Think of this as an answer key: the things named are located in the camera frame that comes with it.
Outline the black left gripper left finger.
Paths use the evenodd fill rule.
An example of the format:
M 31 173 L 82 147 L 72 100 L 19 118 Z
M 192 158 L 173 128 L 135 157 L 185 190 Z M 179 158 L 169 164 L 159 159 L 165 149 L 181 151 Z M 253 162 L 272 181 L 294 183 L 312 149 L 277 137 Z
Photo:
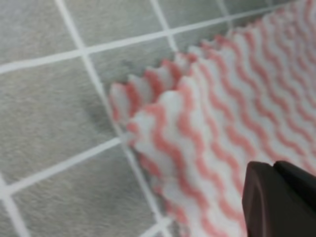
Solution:
M 316 235 L 316 198 L 297 194 L 273 165 L 247 165 L 242 208 L 249 237 Z

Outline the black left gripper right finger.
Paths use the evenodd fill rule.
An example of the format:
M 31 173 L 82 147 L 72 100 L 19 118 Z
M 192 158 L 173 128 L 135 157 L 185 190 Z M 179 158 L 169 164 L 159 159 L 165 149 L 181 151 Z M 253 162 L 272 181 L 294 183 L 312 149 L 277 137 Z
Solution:
M 297 194 L 305 198 L 316 197 L 315 176 L 286 161 L 277 161 L 273 167 Z

